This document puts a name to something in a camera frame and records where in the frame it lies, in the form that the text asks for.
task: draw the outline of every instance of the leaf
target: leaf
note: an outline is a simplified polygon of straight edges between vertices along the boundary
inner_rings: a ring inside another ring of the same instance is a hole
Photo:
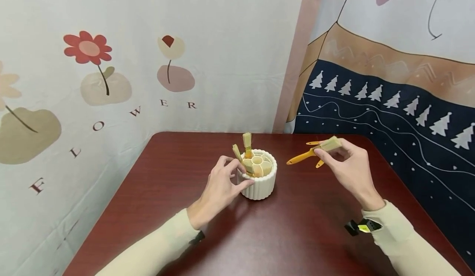
[[[109,66],[106,68],[106,70],[103,72],[104,78],[108,79],[113,73],[114,73],[115,68],[112,66]]]

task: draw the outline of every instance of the wooden table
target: wooden table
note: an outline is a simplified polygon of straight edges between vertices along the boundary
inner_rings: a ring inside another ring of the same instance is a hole
[[[397,275],[369,234],[352,237],[343,228],[361,218],[360,207],[328,166],[317,158],[287,166],[326,135],[254,134],[253,148],[269,151],[279,164],[274,192],[265,200],[242,195],[210,224],[206,239],[160,275],[283,276]],[[344,136],[368,150],[380,194],[462,275],[473,275],[372,143]],[[200,197],[211,168],[237,133],[158,133],[132,167],[66,276],[94,275],[116,255]]]

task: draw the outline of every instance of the beige sleeve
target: beige sleeve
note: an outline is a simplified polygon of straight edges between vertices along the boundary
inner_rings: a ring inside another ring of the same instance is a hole
[[[392,203],[377,211],[362,211],[363,217],[381,224],[372,232],[374,242],[387,255],[400,276],[460,275],[413,228]]]
[[[156,276],[187,249],[198,233],[183,209],[159,229],[125,249],[96,276]]]

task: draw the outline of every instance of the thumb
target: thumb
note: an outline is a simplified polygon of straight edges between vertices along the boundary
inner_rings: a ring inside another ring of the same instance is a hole
[[[318,155],[321,160],[324,161],[325,164],[327,164],[331,168],[336,165],[337,160],[335,160],[328,152],[324,151],[323,149],[316,148],[313,150],[313,152],[315,152],[315,154]]]
[[[251,180],[251,179],[244,180],[243,182],[241,182],[240,184],[234,187],[235,195],[238,195],[240,192],[242,192],[243,190],[245,190],[246,188],[248,188],[249,186],[253,184],[254,184],[254,180]]]

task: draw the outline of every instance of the hand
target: hand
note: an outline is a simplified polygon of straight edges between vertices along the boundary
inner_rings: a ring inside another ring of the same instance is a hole
[[[221,210],[231,204],[241,191],[254,184],[254,180],[244,180],[240,184],[234,185],[230,179],[235,176],[236,170],[246,172],[246,168],[237,159],[224,155],[219,158],[218,163],[208,176],[203,194],[187,208],[188,218],[194,229],[201,229]]]
[[[376,191],[369,170],[368,152],[340,138],[342,147],[326,152],[315,149],[318,155],[333,171],[337,180],[360,202],[363,210],[376,211],[385,206]]]

